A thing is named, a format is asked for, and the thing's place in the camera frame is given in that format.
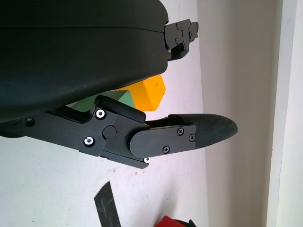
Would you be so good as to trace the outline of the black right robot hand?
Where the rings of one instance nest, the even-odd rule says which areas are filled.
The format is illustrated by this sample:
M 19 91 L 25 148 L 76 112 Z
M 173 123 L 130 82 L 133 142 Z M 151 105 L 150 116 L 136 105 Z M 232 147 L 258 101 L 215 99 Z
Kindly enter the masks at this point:
M 194 224 L 194 222 L 191 219 L 188 222 L 185 222 L 182 220 L 177 220 L 177 219 L 176 219 L 176 221 L 185 227 L 196 227 L 196 225 Z

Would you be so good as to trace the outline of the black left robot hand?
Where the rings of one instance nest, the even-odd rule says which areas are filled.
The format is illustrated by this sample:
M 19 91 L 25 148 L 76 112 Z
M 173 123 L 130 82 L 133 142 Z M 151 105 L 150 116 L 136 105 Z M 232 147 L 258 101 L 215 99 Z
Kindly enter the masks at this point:
M 199 25 L 169 23 L 158 0 L 3 0 L 0 134 L 31 137 L 144 169 L 152 157 L 204 148 L 238 132 L 215 114 L 144 112 L 103 95 L 163 73 Z

